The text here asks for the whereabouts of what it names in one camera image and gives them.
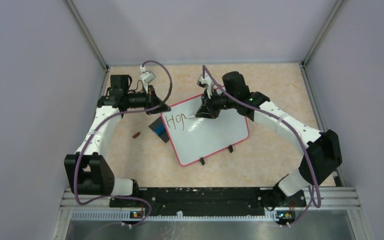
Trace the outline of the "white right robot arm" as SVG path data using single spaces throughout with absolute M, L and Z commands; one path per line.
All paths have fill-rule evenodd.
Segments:
M 239 115 L 271 129 L 302 154 L 299 167 L 273 187 L 273 200 L 277 205 L 287 206 L 298 191 L 319 186 L 342 164 L 336 132 L 310 127 L 281 110 L 268 96 L 250 91 L 238 71 L 226 73 L 222 81 L 224 88 L 218 93 L 217 85 L 207 72 L 199 76 L 197 85 L 204 88 L 204 92 L 196 118 L 216 119 L 222 110 L 234 109 Z

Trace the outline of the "brown marker cap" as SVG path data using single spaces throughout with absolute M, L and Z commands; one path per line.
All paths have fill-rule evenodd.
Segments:
M 141 134 L 141 132 L 140 131 L 138 131 L 137 133 L 135 133 L 132 137 L 135 139 L 135 138 L 137 138 L 139 135 Z

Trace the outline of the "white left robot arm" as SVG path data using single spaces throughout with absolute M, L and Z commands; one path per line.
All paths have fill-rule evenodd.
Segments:
M 78 195 L 121 196 L 129 207 L 140 202 L 133 179 L 117 178 L 106 162 L 110 140 L 116 126 L 128 109 L 144 109 L 148 115 L 170 111 L 150 84 L 156 78 L 152 71 L 140 76 L 142 90 L 130 89 L 131 77 L 112 75 L 106 95 L 97 102 L 94 120 L 80 147 L 74 154 L 66 155 L 64 167 L 71 191 Z

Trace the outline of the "pink framed whiteboard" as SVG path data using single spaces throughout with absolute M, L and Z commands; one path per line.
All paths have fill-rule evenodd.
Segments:
M 183 167 L 238 144 L 250 135 L 247 119 L 235 109 L 222 110 L 216 119 L 186 119 L 201 104 L 201 96 L 195 95 L 160 114 L 177 161 Z

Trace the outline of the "white marker pen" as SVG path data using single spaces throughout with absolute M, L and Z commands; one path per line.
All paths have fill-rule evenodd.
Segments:
M 197 118 L 195 115 L 188 115 L 185 117 L 186 119 L 195 119 Z

